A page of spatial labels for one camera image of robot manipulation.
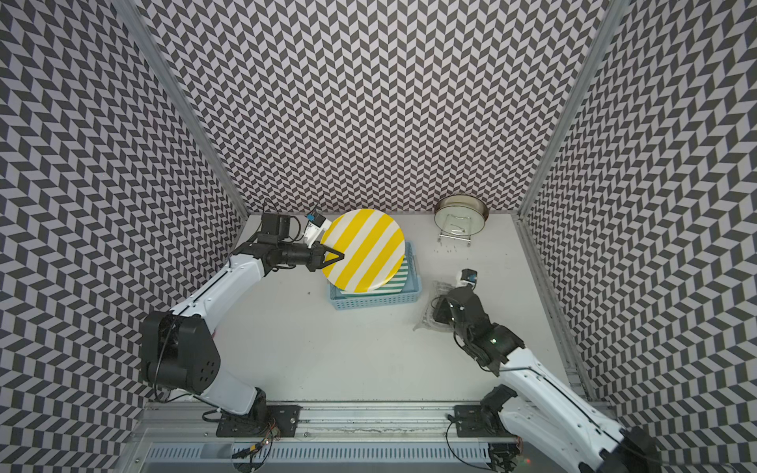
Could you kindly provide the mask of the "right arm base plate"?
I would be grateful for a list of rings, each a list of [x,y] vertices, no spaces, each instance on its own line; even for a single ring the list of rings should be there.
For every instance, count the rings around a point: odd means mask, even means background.
[[[498,413],[480,404],[462,404],[453,408],[453,429],[458,438],[514,439]]]

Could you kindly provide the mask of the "green striped plate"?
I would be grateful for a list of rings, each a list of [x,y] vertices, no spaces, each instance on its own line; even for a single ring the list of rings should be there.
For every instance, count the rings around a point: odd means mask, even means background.
[[[404,289],[407,283],[408,277],[409,277],[409,262],[408,262],[408,257],[404,256],[400,266],[398,266],[398,270],[396,274],[394,274],[394,276],[392,276],[392,279],[388,280],[383,286],[366,291],[365,293],[344,292],[339,289],[336,290],[336,293],[339,296],[347,297],[347,298],[374,297],[374,296],[382,296],[382,295],[389,295],[389,294],[397,294],[397,293],[400,293]]]

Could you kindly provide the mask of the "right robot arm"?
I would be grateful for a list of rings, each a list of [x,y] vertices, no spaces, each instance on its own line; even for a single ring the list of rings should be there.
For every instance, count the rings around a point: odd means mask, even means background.
[[[451,327],[453,340],[501,384],[490,409],[504,430],[522,438],[567,472],[660,472],[660,452],[641,428],[627,428],[563,384],[526,343],[490,320],[470,286],[433,303],[433,319]]]

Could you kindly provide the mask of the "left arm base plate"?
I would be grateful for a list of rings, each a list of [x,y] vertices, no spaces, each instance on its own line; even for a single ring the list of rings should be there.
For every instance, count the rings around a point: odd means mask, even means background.
[[[269,405],[246,415],[224,412],[216,429],[216,437],[259,438],[272,428],[276,438],[293,438],[299,426],[301,412],[302,407],[297,404]]]

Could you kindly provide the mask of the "yellow striped plate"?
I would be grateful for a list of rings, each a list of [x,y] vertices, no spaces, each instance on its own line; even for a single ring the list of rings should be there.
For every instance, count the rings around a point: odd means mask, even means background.
[[[339,216],[323,234],[321,243],[344,253],[341,262],[323,269],[328,283],[356,293],[376,289],[392,279],[407,244],[396,220],[373,209]]]

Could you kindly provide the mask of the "grey striped cloth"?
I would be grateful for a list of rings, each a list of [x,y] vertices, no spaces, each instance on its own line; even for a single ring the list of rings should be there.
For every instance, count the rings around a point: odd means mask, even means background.
[[[431,286],[431,293],[428,303],[421,315],[419,321],[413,327],[414,331],[425,329],[441,333],[451,333],[453,327],[447,322],[439,322],[434,319],[434,313],[442,297],[447,295],[453,289],[453,285],[444,281],[435,280]]]

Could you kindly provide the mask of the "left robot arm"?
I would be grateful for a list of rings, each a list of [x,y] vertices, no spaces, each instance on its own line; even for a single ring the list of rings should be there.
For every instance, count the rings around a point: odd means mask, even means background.
[[[321,237],[332,225],[313,210],[301,238],[290,236],[289,215],[264,213],[259,229],[234,249],[227,263],[195,293],[167,311],[153,311],[140,324],[140,378],[151,388],[181,389],[227,413],[246,416],[263,392],[222,365],[214,341],[221,320],[268,274],[299,265],[321,271],[344,253]]]

